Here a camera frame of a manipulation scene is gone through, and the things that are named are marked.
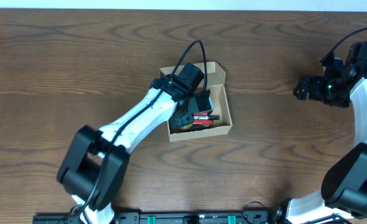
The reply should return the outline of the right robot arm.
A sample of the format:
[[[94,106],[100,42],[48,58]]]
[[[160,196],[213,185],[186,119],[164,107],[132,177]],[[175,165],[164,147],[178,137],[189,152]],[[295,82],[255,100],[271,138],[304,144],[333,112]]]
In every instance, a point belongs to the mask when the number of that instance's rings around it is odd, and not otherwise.
[[[328,170],[319,190],[279,206],[274,223],[349,223],[367,218],[367,42],[350,47],[346,60],[321,58],[323,76],[304,76],[294,88],[299,100],[353,107],[354,147]]]

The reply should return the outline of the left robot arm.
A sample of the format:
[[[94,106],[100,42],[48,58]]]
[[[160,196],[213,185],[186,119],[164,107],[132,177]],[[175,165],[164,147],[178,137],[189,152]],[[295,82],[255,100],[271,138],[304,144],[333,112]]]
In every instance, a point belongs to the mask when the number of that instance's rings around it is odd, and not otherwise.
[[[84,223],[113,219],[111,201],[122,185],[134,148],[158,125],[173,129],[194,123],[193,114],[212,110],[210,90],[198,91],[208,81],[208,68],[187,63],[156,78],[146,96],[122,117],[100,129],[80,128],[57,173],[57,180],[79,198],[65,217]]]

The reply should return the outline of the yellow clear tape roll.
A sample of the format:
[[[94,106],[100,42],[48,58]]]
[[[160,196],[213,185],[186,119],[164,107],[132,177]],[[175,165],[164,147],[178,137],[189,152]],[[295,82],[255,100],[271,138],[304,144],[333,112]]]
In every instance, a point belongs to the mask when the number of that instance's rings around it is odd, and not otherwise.
[[[192,127],[193,127],[193,124],[188,124],[186,126],[180,127],[179,129],[181,129],[181,130],[188,130],[188,129],[192,128]]]

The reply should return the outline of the red black stapler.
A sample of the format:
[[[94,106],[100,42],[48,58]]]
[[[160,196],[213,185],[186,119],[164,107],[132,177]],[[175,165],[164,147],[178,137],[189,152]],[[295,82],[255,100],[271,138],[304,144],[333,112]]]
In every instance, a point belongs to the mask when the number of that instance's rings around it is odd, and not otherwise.
[[[210,115],[208,113],[194,113],[194,115]],[[190,128],[191,130],[201,130],[210,128],[213,124],[213,121],[211,120],[193,120],[193,127]]]

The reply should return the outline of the black white marker pen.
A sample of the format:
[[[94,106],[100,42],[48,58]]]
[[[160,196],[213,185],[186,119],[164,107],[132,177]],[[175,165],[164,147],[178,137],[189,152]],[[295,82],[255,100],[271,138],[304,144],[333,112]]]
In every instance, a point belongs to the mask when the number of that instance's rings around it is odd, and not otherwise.
[[[193,116],[194,120],[219,120],[220,116],[219,115],[194,115]]]

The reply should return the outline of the brown cardboard box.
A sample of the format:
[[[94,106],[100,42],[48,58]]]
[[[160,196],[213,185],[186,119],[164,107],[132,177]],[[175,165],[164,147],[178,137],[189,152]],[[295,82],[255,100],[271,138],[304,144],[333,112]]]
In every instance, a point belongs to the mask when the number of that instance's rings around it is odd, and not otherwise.
[[[214,121],[210,128],[197,131],[173,130],[170,123],[167,122],[170,142],[219,136],[229,133],[232,127],[232,120],[225,91],[226,72],[217,62],[207,62],[207,73],[207,89],[211,91],[210,98],[213,103],[211,115],[218,115],[220,118]]]

